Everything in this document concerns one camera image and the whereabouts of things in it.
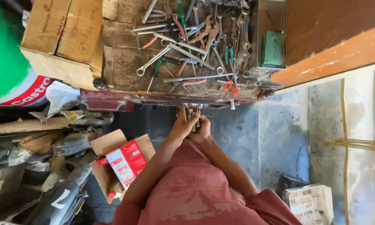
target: white number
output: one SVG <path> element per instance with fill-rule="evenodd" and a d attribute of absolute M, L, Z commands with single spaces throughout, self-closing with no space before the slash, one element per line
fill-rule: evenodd
<path fill-rule="evenodd" d="M 69 194 L 70 194 L 70 191 L 67 189 L 64 189 L 63 194 L 57 200 L 55 200 L 51 205 L 58 209 L 64 208 L 65 204 L 58 204 L 58 202 L 65 199 L 65 197 L 67 197 Z"/>

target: red bottle cap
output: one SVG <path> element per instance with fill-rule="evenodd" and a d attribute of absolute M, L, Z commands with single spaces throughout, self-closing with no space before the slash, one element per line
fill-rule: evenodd
<path fill-rule="evenodd" d="M 111 191 L 109 194 L 108 194 L 108 198 L 109 199 L 113 199 L 115 197 L 117 193 L 115 191 Z"/>

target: open cardboard box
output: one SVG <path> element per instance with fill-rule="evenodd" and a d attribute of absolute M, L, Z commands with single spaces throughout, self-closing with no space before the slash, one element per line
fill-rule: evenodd
<path fill-rule="evenodd" d="M 145 160 L 148 162 L 155 154 L 153 145 L 151 144 L 150 138 L 148 135 L 143 135 L 135 139 L 138 144 L 140 151 L 142 151 Z M 92 145 L 93 151 L 100 158 L 105 154 L 119 148 L 122 145 L 125 145 L 128 141 L 125 138 L 124 133 L 118 129 L 105 136 L 102 136 L 96 140 L 90 142 Z M 94 176 L 96 177 L 97 182 L 100 185 L 100 188 L 105 195 L 107 202 L 111 204 L 113 199 L 109 199 L 108 192 L 110 191 L 111 184 L 118 179 L 112 170 L 110 164 L 99 165 L 97 161 L 90 163 Z"/>
<path fill-rule="evenodd" d="M 88 89 L 101 77 L 103 0 L 35 0 L 21 52 L 36 73 Z"/>

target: newspaper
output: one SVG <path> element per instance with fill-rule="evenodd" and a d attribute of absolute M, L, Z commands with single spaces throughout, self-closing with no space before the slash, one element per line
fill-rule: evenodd
<path fill-rule="evenodd" d="M 332 191 L 325 185 L 286 189 L 284 200 L 303 225 L 330 225 L 334 217 Z"/>

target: red handle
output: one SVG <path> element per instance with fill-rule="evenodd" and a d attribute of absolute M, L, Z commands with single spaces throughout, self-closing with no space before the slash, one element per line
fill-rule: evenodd
<path fill-rule="evenodd" d="M 239 95 L 239 89 L 235 88 L 233 89 L 233 96 L 237 97 Z"/>
<path fill-rule="evenodd" d="M 181 31 L 182 38 L 183 38 L 183 40 L 185 42 L 186 41 L 186 37 L 185 37 L 184 29 L 182 28 L 182 25 L 179 23 L 176 15 L 173 15 L 172 18 L 174 19 L 174 22 L 178 26 L 179 30 Z"/>
<path fill-rule="evenodd" d="M 184 70 L 184 67 L 186 66 L 186 64 L 187 64 L 186 61 L 181 64 L 181 67 L 179 68 L 178 73 L 175 74 L 175 77 L 179 77 L 181 75 L 182 70 Z"/>
<path fill-rule="evenodd" d="M 158 38 L 157 36 L 154 36 L 154 38 L 149 43 L 147 43 L 145 46 L 143 46 L 142 48 L 145 49 L 145 48 L 149 47 L 152 43 L 155 42 L 155 40 L 157 40 L 157 38 Z"/>
<path fill-rule="evenodd" d="M 193 84 L 201 84 L 201 83 L 204 83 L 204 82 L 207 82 L 207 79 L 200 80 L 200 81 L 183 81 L 182 86 L 193 85 Z"/>
<path fill-rule="evenodd" d="M 232 87 L 232 81 L 231 81 L 231 80 L 228 80 L 228 81 L 225 83 L 225 90 L 229 90 L 231 87 Z"/>

